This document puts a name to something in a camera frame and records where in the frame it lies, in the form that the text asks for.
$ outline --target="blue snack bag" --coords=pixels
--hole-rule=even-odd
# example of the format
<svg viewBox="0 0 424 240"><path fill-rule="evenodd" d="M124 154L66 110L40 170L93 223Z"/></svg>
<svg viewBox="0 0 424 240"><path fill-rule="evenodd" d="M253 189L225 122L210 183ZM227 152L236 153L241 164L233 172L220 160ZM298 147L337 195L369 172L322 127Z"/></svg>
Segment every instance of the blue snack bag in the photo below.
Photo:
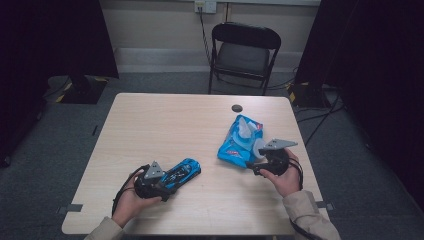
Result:
<svg viewBox="0 0 424 240"><path fill-rule="evenodd" d="M218 149L218 158L242 168L246 168L245 162L254 162L253 145L257 139L262 139L263 124L258 123L246 116L238 115L231 125L224 143Z"/></svg>

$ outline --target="blue toy car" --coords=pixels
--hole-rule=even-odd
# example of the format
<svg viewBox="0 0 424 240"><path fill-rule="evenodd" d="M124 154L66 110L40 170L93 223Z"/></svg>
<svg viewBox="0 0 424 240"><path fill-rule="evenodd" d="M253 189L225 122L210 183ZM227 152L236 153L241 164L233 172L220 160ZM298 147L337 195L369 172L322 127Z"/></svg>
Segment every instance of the blue toy car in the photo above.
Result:
<svg viewBox="0 0 424 240"><path fill-rule="evenodd" d="M194 159L186 158L167 171L160 179L159 185L174 194L178 188L200 173L200 164Z"/></svg>

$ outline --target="beige sleeve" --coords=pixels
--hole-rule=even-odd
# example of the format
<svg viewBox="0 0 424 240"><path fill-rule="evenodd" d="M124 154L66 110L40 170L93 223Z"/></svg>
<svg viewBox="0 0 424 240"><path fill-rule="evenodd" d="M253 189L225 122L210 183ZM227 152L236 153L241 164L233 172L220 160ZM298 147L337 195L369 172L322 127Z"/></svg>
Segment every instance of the beige sleeve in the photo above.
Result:
<svg viewBox="0 0 424 240"><path fill-rule="evenodd" d="M109 217L105 217L84 240L119 240L124 235L124 230Z"/></svg>
<svg viewBox="0 0 424 240"><path fill-rule="evenodd" d="M318 211L314 196L309 191L299 191L283 199L284 207L290 219L306 232L321 239L341 239L334 225ZM296 233L296 239L306 239Z"/></svg>

